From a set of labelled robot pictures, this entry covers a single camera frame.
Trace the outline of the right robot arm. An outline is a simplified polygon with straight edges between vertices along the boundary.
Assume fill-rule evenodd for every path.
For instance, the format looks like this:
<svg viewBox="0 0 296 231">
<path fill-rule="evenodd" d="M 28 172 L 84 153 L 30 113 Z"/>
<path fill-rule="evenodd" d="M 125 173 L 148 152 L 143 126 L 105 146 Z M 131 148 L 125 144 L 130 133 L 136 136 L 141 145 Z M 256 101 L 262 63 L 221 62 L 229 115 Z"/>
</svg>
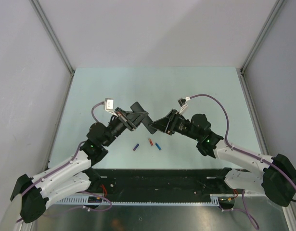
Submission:
<svg viewBox="0 0 296 231">
<path fill-rule="evenodd" d="M 196 140 L 196 148 L 203 156 L 228 161 L 245 169 L 244 173 L 231 169 L 217 179 L 216 188 L 219 192 L 227 193 L 231 189 L 256 191 L 264 193 L 272 202 L 283 207 L 294 201 L 296 169 L 286 156 L 249 153 L 235 147 L 211 130 L 211 124 L 204 114 L 195 114 L 188 120 L 173 109 L 149 125 L 168 135 L 177 132 Z"/>
</svg>

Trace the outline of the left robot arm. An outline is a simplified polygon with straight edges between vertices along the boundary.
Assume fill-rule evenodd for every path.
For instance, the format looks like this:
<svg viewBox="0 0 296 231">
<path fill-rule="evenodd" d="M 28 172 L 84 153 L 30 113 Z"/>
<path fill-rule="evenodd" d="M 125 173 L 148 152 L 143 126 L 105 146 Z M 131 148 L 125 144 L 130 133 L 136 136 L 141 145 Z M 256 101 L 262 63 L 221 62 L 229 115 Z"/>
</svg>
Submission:
<svg viewBox="0 0 296 231">
<path fill-rule="evenodd" d="M 87 140 L 77 146 L 75 153 L 62 163 L 32 177 L 21 175 L 14 186 L 11 200 L 21 195 L 20 221 L 30 223 L 59 200 L 77 192 L 95 192 L 101 177 L 93 166 L 107 154 L 106 147 L 126 129 L 134 131 L 140 124 L 148 124 L 149 116 L 138 103 L 130 111 L 116 108 L 107 126 L 99 121 L 91 125 Z"/>
</svg>

